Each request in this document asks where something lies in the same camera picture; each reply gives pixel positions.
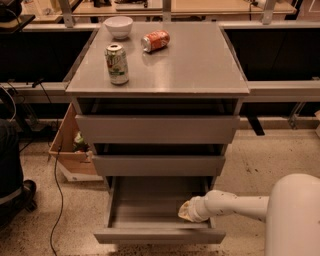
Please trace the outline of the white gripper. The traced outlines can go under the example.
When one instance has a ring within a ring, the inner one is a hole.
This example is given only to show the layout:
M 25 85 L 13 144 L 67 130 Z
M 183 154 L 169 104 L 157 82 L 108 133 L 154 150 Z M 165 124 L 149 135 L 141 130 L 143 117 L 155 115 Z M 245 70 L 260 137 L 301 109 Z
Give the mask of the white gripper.
M 190 222 L 203 222 L 210 218 L 211 214 L 205 205 L 205 198 L 196 196 L 186 201 L 179 209 L 180 218 Z

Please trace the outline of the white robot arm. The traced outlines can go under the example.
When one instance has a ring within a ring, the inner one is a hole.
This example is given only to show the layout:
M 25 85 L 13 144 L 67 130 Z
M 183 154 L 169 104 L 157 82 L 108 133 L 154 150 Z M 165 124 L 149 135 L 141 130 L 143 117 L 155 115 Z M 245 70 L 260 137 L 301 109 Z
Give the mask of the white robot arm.
M 320 179 L 315 176 L 284 176 L 268 196 L 211 190 L 178 211 L 180 218 L 197 223 L 230 214 L 266 224 L 265 256 L 320 256 Z

